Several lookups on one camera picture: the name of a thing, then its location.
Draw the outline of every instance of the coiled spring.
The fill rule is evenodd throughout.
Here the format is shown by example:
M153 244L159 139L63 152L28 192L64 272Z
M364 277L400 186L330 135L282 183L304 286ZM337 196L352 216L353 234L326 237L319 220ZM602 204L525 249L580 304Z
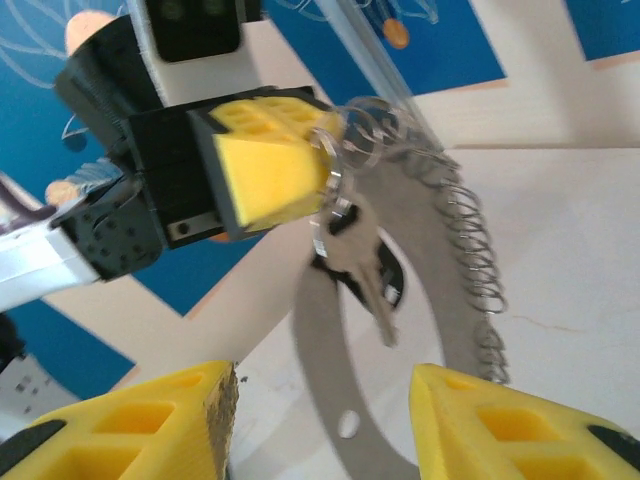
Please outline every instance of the coiled spring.
M404 173L436 192L435 208L448 231L462 285L471 307L484 314L474 332L479 376L509 383L504 343L490 323L507 309L496 255L478 196L462 184L459 165L444 152L428 148L417 121L382 99L361 97L335 109L344 121L342 147L355 175L378 161L401 164Z

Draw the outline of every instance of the white table surface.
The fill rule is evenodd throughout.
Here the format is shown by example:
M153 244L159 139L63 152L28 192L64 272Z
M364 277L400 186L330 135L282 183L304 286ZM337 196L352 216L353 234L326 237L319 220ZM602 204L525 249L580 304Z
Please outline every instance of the white table surface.
M507 346L512 386L640 435L640 150L452 155L484 202L498 253L510 309L494 324ZM411 368L440 362L441 352L428 300L412 288L415 275L408 270L397 349L382 346L353 298L344 309L373 415L394 447L415 462ZM238 374L244 381L231 451L236 478L347 478L306 392L289 318Z

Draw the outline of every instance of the key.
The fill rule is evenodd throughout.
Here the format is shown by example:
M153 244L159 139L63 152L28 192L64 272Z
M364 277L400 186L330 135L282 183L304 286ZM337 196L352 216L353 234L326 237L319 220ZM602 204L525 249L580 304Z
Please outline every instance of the key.
M393 325L391 305L382 293L382 278L378 248L378 221L373 207L361 195L352 195L351 208L357 208L358 217L355 222L333 235L329 232L332 220L330 210L320 213L320 241L326 254L327 267L336 272L351 275L360 287L362 296L376 319L382 342L393 347L397 344L397 331Z

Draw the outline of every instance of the metal key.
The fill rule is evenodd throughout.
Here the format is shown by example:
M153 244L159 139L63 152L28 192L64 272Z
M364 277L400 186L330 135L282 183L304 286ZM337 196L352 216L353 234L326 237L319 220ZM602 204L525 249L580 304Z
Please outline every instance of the metal key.
M351 208L357 208L355 222L343 231L333 235L329 232L332 212L322 211L319 239L326 254L326 264L335 272L351 275L359 285L362 296L376 319L382 335L382 342L393 347L397 344L397 331L393 325L393 312L382 292L378 248L378 221L369 202L358 194L350 196Z

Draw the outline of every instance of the yellow foam pad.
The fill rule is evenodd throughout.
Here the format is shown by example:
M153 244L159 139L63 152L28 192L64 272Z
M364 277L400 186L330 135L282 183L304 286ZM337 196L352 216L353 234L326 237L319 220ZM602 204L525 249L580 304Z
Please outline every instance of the yellow foam pad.
M2 480L223 480L238 392L210 362L56 410L67 424Z
M210 115L230 130L214 141L240 226L262 230L319 209L328 169L308 139L325 111L299 98L265 97ZM325 125L336 131L337 117Z
M414 369L411 423L423 480L639 480L587 430L620 427L436 365Z

